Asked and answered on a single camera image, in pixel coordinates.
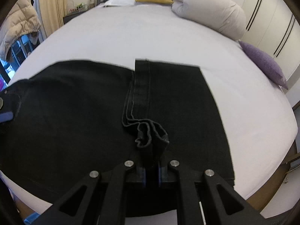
floor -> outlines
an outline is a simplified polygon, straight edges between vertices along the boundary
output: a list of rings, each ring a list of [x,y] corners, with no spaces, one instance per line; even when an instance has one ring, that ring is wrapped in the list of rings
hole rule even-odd
[[[34,211],[30,209],[27,205],[25,205],[18,197],[14,196],[13,199],[15,201],[16,207],[19,211],[22,220],[34,213]]]
[[[290,157],[296,153],[296,142],[294,142],[286,156]],[[269,178],[269,180],[257,192],[247,199],[248,203],[257,211],[261,212],[280,188],[284,181],[286,172],[289,169],[289,164],[280,165],[271,178]]]
[[[300,199],[300,168],[287,174],[288,183],[283,183],[269,204],[261,212],[265,218],[276,216],[293,206]]]

metal bolt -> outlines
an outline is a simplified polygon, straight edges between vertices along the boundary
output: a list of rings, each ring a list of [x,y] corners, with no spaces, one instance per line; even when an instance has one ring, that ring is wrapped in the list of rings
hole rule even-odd
[[[134,162],[133,161],[126,161],[124,164],[125,164],[126,167],[132,167],[134,165]]]
[[[214,172],[213,170],[211,170],[211,169],[207,169],[207,170],[205,171],[205,174],[206,174],[207,176],[211,177],[211,176],[213,176],[213,175],[215,174],[215,172]]]
[[[97,172],[97,171],[91,171],[90,172],[90,177],[91,178],[96,178],[96,177],[98,177],[99,176],[99,173]]]
[[[172,160],[172,161],[170,161],[170,164],[171,164],[172,167],[177,167],[177,166],[179,166],[179,161]]]

beige curtain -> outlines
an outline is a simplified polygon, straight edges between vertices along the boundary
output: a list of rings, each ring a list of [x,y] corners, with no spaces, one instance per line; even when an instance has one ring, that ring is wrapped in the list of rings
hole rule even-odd
[[[40,12],[47,37],[63,26],[66,0],[39,0]]]

bed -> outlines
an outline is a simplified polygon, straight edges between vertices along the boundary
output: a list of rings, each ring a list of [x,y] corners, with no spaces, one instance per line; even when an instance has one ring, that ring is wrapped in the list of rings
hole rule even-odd
[[[10,85],[57,61],[88,59],[134,70],[136,58],[200,67],[228,138],[235,190],[244,199],[254,194],[278,168],[296,137],[298,128],[290,104],[239,43],[176,16],[170,6],[95,7],[41,43]],[[0,174],[11,191],[36,212],[51,205]],[[176,219],[175,212],[169,212],[163,220],[174,216]]]

blue object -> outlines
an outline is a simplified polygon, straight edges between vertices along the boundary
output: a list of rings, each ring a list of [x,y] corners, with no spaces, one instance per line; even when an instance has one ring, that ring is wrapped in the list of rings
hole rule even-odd
[[[32,213],[30,216],[28,216],[27,218],[25,218],[25,220],[24,220],[24,223],[25,224],[31,224],[31,223],[33,223],[33,221],[35,220],[35,219],[37,219],[38,217],[40,216],[40,214],[38,214],[38,213]]]
[[[13,120],[14,114],[13,112],[4,112],[0,113],[0,123],[4,123],[10,120]]]

